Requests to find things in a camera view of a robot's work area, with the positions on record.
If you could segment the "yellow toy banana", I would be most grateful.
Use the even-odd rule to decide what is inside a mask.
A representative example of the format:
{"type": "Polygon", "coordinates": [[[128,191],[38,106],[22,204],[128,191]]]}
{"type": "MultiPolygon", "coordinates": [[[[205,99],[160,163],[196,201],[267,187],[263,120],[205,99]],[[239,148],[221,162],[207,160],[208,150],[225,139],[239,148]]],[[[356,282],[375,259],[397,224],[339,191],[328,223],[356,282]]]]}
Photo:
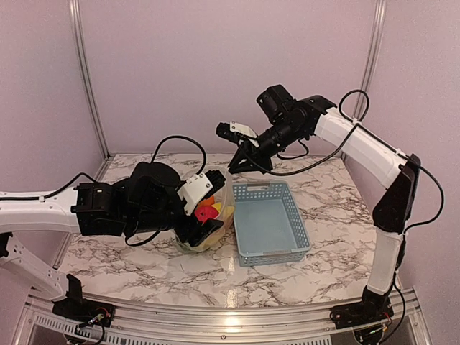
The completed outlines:
{"type": "Polygon", "coordinates": [[[198,208],[201,206],[213,206],[214,208],[218,209],[220,214],[217,220],[221,220],[224,222],[224,225],[214,233],[212,233],[202,244],[201,244],[201,250],[206,251],[213,247],[215,244],[217,244],[223,237],[226,231],[229,229],[230,225],[233,222],[233,217],[234,217],[234,211],[235,207],[230,205],[230,206],[223,206],[223,203],[221,201],[216,201],[215,198],[212,196],[209,199],[205,199],[202,201],[199,205],[198,208]]]}

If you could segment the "red toy apple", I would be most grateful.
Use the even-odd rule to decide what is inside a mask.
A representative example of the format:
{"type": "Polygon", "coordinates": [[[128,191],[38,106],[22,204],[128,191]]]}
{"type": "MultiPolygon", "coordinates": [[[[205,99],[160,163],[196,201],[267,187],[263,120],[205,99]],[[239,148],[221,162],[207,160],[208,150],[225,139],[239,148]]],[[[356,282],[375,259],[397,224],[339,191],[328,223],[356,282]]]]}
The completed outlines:
{"type": "Polygon", "coordinates": [[[213,206],[201,206],[195,210],[195,216],[200,221],[205,223],[209,219],[217,219],[219,217],[219,210],[213,206]]]}

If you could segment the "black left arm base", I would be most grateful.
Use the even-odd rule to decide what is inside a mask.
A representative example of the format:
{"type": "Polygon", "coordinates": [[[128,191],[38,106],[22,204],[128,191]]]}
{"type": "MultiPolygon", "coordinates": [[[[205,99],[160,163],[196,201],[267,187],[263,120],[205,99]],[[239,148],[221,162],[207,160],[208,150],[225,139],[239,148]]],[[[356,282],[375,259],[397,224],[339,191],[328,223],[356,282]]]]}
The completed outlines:
{"type": "Polygon", "coordinates": [[[79,321],[80,327],[98,324],[108,328],[114,317],[114,305],[84,298],[81,281],[71,274],[67,274],[66,278],[68,288],[65,297],[53,303],[53,313],[79,321]]]}

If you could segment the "clear zip top bag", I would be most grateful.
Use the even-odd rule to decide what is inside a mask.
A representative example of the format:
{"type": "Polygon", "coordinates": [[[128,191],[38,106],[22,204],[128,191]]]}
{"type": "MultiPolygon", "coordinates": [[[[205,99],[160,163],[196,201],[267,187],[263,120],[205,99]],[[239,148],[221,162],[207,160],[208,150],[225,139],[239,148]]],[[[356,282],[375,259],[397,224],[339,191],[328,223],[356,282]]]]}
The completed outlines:
{"type": "Polygon", "coordinates": [[[198,217],[199,221],[204,221],[203,225],[209,221],[219,221],[218,227],[211,231],[210,234],[204,236],[203,240],[192,246],[190,242],[181,241],[176,236],[176,243],[181,252],[191,254],[205,252],[215,246],[224,237],[224,234],[229,229],[235,210],[235,201],[233,193],[232,176],[224,167],[211,165],[204,170],[204,173],[211,171],[219,171],[224,177],[224,186],[216,192],[213,192],[210,197],[204,198],[198,203],[193,214],[198,217]]]}

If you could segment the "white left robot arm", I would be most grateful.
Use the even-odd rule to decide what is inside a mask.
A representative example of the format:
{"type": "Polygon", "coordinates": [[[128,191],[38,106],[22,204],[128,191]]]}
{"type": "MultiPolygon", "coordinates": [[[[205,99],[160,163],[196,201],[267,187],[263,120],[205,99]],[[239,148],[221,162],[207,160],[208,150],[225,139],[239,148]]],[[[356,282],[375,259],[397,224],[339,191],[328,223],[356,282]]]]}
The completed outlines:
{"type": "Polygon", "coordinates": [[[15,237],[21,231],[58,231],[82,236],[130,239],[172,230],[182,243],[196,247],[223,222],[198,220],[195,209],[226,182],[219,170],[199,171],[182,180],[161,162],[141,162],[132,174],[114,184],[70,184],[38,196],[1,197],[1,266],[25,277],[76,320],[91,313],[81,282],[65,275],[28,251],[15,237]]]}

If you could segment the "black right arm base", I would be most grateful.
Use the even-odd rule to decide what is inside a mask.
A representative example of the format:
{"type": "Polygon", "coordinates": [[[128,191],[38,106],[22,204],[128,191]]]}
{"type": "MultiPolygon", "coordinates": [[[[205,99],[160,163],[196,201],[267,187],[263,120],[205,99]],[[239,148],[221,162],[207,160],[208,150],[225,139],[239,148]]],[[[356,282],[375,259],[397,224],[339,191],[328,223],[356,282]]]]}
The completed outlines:
{"type": "Polygon", "coordinates": [[[391,290],[392,287],[380,295],[365,286],[359,302],[336,305],[331,309],[329,317],[334,322],[336,329],[362,326],[391,318],[394,316],[389,299],[391,290]]]}

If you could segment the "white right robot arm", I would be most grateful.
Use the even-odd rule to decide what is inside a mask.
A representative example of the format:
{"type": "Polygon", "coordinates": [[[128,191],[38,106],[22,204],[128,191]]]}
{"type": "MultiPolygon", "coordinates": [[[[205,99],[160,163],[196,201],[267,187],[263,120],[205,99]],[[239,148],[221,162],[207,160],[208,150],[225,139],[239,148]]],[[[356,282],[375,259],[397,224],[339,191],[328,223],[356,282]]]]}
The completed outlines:
{"type": "Polygon", "coordinates": [[[377,243],[366,286],[371,293],[356,306],[356,316],[373,321],[384,310],[379,295],[390,291],[398,259],[403,255],[403,233],[410,218],[420,172],[420,159],[405,156],[345,115],[341,105],[322,96],[294,99],[281,85],[271,86],[257,98],[271,126],[262,134],[231,122],[218,125],[219,137],[237,145],[230,173],[259,171],[272,174],[272,157],[292,143],[318,137],[345,153],[378,179],[385,193],[372,211],[377,243]]]}

